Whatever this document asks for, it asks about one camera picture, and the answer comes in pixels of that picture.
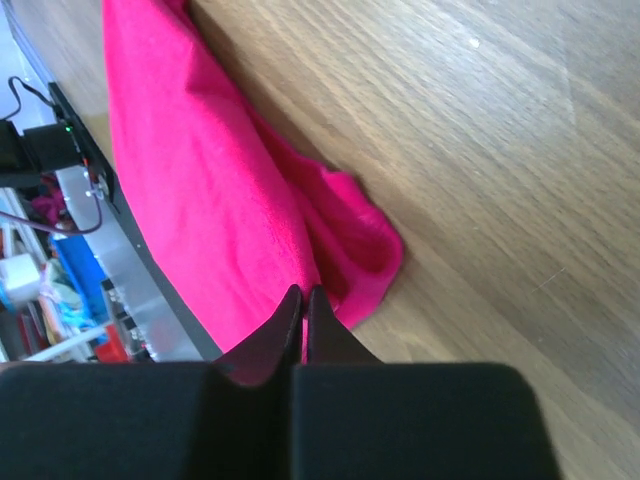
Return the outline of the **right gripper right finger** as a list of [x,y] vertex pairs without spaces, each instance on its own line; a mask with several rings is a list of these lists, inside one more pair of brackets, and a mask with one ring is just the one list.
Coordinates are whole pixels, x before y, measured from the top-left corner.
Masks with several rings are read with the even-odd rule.
[[487,362],[385,364],[315,287],[292,374],[294,479],[557,479],[537,397]]

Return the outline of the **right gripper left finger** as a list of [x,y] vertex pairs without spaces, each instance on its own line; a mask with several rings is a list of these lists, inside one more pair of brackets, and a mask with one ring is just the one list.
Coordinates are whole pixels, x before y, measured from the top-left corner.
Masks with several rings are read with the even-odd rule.
[[5,479],[284,479],[302,294],[215,362],[1,371]]

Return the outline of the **pink t shirt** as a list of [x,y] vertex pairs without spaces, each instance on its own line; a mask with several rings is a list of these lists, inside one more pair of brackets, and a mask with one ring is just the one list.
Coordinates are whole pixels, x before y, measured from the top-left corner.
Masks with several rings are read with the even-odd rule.
[[293,149],[211,54],[183,1],[102,7],[112,152],[151,255],[217,346],[285,292],[322,286],[354,327],[381,304],[403,242],[347,173]]

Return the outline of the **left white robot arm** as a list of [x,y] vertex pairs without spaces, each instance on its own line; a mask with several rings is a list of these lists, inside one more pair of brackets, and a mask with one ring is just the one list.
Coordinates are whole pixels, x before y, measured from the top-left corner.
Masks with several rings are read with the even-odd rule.
[[71,127],[56,123],[25,129],[20,134],[12,121],[1,121],[2,188],[33,187],[43,174],[82,162]]

